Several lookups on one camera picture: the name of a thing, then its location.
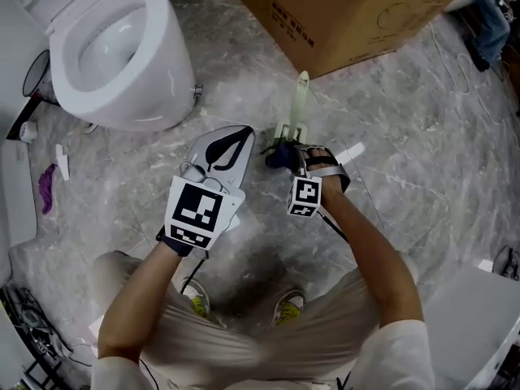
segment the hand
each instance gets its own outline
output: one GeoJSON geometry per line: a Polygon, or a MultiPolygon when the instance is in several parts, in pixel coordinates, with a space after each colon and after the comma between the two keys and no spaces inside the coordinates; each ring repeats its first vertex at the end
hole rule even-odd
{"type": "MultiPolygon", "coordinates": [[[[310,153],[310,156],[330,156],[329,153],[325,149],[309,149],[307,150],[310,153]]],[[[303,157],[308,158],[309,155],[304,151],[303,157]]],[[[330,167],[332,165],[328,165],[326,163],[320,163],[319,165],[309,166],[307,168],[308,171],[313,171],[315,169],[320,169],[322,167],[330,167]]],[[[341,179],[337,175],[325,176],[322,178],[322,201],[323,206],[327,205],[327,202],[330,201],[334,196],[340,194],[343,197],[343,191],[341,189],[341,179]]]]}

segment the white toilet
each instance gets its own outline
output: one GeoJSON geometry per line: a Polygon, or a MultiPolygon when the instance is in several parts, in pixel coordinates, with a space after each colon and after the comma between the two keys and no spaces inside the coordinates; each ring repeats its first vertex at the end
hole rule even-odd
{"type": "Polygon", "coordinates": [[[168,0],[17,0],[50,40],[61,107],[128,131],[178,124],[200,89],[168,0]]]}

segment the wrist strap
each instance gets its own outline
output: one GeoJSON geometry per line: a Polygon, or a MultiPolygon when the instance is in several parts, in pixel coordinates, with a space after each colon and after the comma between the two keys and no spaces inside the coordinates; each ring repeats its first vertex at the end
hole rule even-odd
{"type": "Polygon", "coordinates": [[[162,226],[161,230],[157,233],[157,236],[155,236],[155,240],[162,241],[181,257],[186,257],[193,250],[192,245],[187,245],[182,241],[178,241],[175,238],[170,238],[167,236],[166,231],[164,230],[164,226],[162,226]]]}

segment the yellow shoe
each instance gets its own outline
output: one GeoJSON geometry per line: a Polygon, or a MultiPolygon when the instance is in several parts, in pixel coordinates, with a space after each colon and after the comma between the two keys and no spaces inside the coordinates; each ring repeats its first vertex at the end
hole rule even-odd
{"type": "MultiPolygon", "coordinates": [[[[186,280],[188,280],[188,278],[183,279],[181,289],[184,287],[186,280]]],[[[189,297],[197,315],[202,316],[208,321],[210,320],[210,298],[200,283],[195,279],[191,279],[184,289],[183,295],[189,297]]]]}
{"type": "Polygon", "coordinates": [[[275,316],[271,322],[271,327],[286,323],[300,316],[305,303],[305,295],[300,289],[289,290],[276,304],[275,316]]]}

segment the white shirt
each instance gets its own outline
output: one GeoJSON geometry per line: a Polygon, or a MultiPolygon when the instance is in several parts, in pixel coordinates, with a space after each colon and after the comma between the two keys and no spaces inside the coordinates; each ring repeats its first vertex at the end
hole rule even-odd
{"type": "MultiPolygon", "coordinates": [[[[244,381],[227,390],[323,390],[328,386],[284,381],[244,381]]],[[[433,390],[430,346],[426,325],[407,320],[390,323],[363,344],[345,390],[433,390]]],[[[93,390],[153,390],[139,366],[124,358],[97,360],[93,390]]]]}

